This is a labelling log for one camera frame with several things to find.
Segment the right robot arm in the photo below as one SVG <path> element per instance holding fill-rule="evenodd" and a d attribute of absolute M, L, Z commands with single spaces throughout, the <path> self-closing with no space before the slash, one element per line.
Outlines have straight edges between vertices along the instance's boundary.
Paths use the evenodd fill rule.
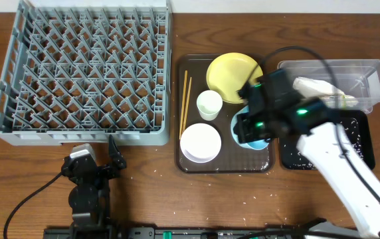
<path fill-rule="evenodd" d="M 288 138 L 322 174 L 362 238 L 380 238 L 380 180 L 359 157 L 339 123 L 339 112 L 317 96 L 295 90 L 286 71 L 245 82 L 238 91 L 248 111 L 233 127 L 239 143 Z"/>

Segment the light blue bowl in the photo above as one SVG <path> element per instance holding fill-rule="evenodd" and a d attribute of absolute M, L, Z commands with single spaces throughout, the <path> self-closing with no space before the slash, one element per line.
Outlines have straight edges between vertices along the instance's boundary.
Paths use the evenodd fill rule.
<path fill-rule="evenodd" d="M 239 145 L 240 147 L 242 148 L 245 148 L 245 149 L 252 149 L 252 150 L 257 150 L 257 151 L 260 151 L 260 150 L 263 150 L 265 149 L 267 146 L 268 146 L 268 143 L 265 142 L 265 140 L 259 140 L 259 141 L 253 141 L 253 142 L 250 142 L 250 143 L 239 143 L 238 142 L 238 136 L 237 134 L 234 133 L 233 131 L 233 128 L 234 126 L 236 125 L 237 123 L 237 116 L 239 114 L 243 114 L 243 113 L 247 113 L 248 112 L 248 106 L 245 106 L 244 108 L 242 108 L 241 110 L 239 110 L 232 118 L 231 120 L 231 126 L 230 126 L 230 129 L 231 129 L 231 135 L 235 141 L 235 143 L 237 145 Z"/>

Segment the green snack wrapper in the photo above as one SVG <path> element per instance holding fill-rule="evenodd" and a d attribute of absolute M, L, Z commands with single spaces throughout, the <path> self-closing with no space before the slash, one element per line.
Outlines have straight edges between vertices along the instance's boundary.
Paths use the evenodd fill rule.
<path fill-rule="evenodd" d="M 359 104 L 359 101 L 350 95 L 322 96 L 320 98 L 329 108 L 353 108 Z"/>

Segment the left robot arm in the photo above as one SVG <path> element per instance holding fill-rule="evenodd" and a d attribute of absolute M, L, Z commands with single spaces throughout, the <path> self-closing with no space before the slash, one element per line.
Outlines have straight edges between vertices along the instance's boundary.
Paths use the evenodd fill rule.
<path fill-rule="evenodd" d="M 108 156 L 105 165 L 96 164 L 95 152 L 88 143 L 76 146 L 64 158 L 61 174 L 76 186 L 68 196 L 72 209 L 72 237 L 113 235 L 110 223 L 109 180 L 118 178 L 126 168 L 126 160 L 117 148 L 113 136 L 108 138 Z"/>

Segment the pale green cup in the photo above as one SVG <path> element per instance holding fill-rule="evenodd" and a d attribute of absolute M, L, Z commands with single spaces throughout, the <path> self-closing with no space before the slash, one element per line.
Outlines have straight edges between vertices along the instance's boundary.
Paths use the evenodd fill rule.
<path fill-rule="evenodd" d="M 220 94 L 213 90 L 205 90 L 197 97 L 197 109 L 206 121 L 213 121 L 223 106 Z"/>

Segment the white bowl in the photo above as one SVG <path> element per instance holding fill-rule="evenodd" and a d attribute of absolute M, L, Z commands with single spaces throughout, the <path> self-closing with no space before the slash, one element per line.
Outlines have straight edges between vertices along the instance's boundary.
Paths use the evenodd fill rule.
<path fill-rule="evenodd" d="M 211 125 L 196 123 L 190 125 L 180 139 L 180 149 L 184 156 L 194 163 L 208 163 L 221 150 L 221 136 Z"/>

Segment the white paper napkin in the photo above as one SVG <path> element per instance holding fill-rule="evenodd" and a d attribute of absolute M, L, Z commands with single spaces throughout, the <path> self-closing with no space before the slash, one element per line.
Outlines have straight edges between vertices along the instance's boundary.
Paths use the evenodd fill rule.
<path fill-rule="evenodd" d="M 305 98 L 319 97 L 331 98 L 334 96 L 344 96 L 345 93 L 334 85 L 324 80 L 314 80 L 311 78 L 297 77 L 293 82 L 293 89 L 299 91 Z"/>

